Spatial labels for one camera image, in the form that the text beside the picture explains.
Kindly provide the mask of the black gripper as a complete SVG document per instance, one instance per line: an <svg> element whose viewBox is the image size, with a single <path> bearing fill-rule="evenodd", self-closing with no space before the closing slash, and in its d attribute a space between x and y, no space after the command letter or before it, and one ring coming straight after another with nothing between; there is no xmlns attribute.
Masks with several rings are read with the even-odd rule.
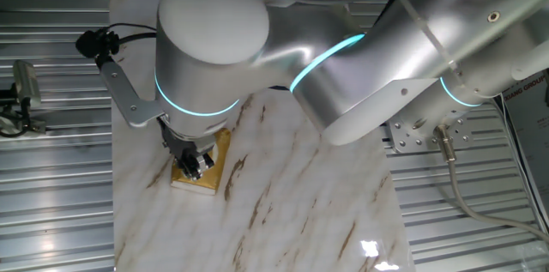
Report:
<svg viewBox="0 0 549 272"><path fill-rule="evenodd" d="M197 181L201 174L214 166L210 152L214 148L214 135L189 138L183 137L172 130L163 118L158 118L163 142L170 152L178 159L178 168L182 174Z"/></svg>

